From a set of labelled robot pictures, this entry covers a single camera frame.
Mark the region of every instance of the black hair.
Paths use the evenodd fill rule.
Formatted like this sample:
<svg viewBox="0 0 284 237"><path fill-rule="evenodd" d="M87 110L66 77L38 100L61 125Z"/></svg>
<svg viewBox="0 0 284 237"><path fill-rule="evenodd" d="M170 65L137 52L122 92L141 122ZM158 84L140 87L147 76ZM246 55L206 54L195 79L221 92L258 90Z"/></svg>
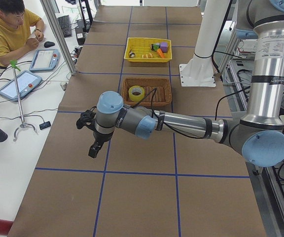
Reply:
<svg viewBox="0 0 284 237"><path fill-rule="evenodd" d="M0 0L0 10L4 13L21 14L25 11L23 0Z"/></svg>

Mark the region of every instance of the yellow tape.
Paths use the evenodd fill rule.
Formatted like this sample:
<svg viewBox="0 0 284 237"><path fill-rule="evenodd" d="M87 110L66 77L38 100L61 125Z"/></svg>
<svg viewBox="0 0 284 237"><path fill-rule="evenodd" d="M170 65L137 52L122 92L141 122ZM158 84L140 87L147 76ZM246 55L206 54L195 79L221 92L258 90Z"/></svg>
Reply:
<svg viewBox="0 0 284 237"><path fill-rule="evenodd" d="M129 88L129 98L134 102L139 102L145 96L143 87L134 85Z"/></svg>

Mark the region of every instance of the yellow plastic basket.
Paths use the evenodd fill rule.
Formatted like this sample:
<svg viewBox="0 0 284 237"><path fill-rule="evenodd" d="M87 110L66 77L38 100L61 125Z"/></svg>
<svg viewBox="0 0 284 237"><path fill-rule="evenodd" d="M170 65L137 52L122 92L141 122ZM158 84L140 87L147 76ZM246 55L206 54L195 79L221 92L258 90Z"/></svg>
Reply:
<svg viewBox="0 0 284 237"><path fill-rule="evenodd" d="M156 51L151 50L152 43L166 42L168 50L164 53L166 58L161 58ZM130 57L130 51L135 54L134 58ZM151 53L152 58L142 58L143 54ZM156 38L128 38L127 47L124 54L124 59L129 62L148 62L148 63L165 63L172 59L172 41L169 39L156 39Z"/></svg>

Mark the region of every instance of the table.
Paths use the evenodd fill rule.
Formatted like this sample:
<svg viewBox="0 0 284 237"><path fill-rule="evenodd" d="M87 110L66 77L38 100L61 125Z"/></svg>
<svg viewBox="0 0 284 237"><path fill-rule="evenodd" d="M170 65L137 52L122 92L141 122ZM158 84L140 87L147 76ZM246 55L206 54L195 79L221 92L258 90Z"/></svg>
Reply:
<svg viewBox="0 0 284 237"><path fill-rule="evenodd" d="M92 159L92 131L75 126L101 93L120 92L126 77L169 78L173 101L161 110L213 118L221 81L182 87L179 77L201 20L195 7L98 9L9 237L266 236L245 161L231 148L164 131L143 140L116 129ZM128 62L127 37L170 39L173 59ZM218 114L231 119L226 101Z"/></svg>
<svg viewBox="0 0 284 237"><path fill-rule="evenodd" d="M53 33L49 27L47 19L43 17L45 27L45 39L39 44L38 49L44 49L45 41L52 41L56 43ZM69 50L72 52L74 47L78 46L75 31L72 31L72 37L65 38ZM23 63L32 60L34 51L29 52L20 60L18 60L19 68L21 70L28 70L30 63ZM23 112L25 114L33 111L43 111L32 115L40 115L45 121L50 121L51 124L57 113L59 103L64 95L64 91L60 87L62 81L69 81L70 74L67 66L64 64L63 56L60 57L58 66L52 72L38 73L43 80L49 76L52 77L51 82L40 90L29 94L22 100ZM0 78L13 79L12 69L6 70ZM7 81L0 81L0 88L7 83ZM19 116L18 104L14 102L0 103L0 117L14 118ZM36 129L37 134L32 128L27 130L20 130L18 139L13 141L13 134L15 129L21 124L20 118L15 120L7 120L0 118L0 128L8 134L8 139L0 143L0 219L14 220L18 208L28 186L29 180L38 161L44 142L48 136L50 128L40 130L39 124L43 123L40 117L25 117L26 122L32 123Z"/></svg>

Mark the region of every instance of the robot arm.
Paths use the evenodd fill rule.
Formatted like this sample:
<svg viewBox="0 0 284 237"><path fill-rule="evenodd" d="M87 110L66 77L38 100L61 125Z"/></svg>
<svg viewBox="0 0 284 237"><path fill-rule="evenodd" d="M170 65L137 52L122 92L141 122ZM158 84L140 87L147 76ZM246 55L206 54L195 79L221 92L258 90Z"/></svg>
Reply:
<svg viewBox="0 0 284 237"><path fill-rule="evenodd" d="M118 127L144 139L153 130L169 130L197 139L210 138L233 148L257 166L268 167L282 161L284 135L279 110L284 89L283 4L284 1L277 0L239 2L242 14L237 28L252 29L258 35L247 113L239 122L131 108L123 104L118 93L107 91L99 98L97 113L88 110L76 123L79 129L87 126L94 131L95 143L89 156L95 158Z"/></svg>

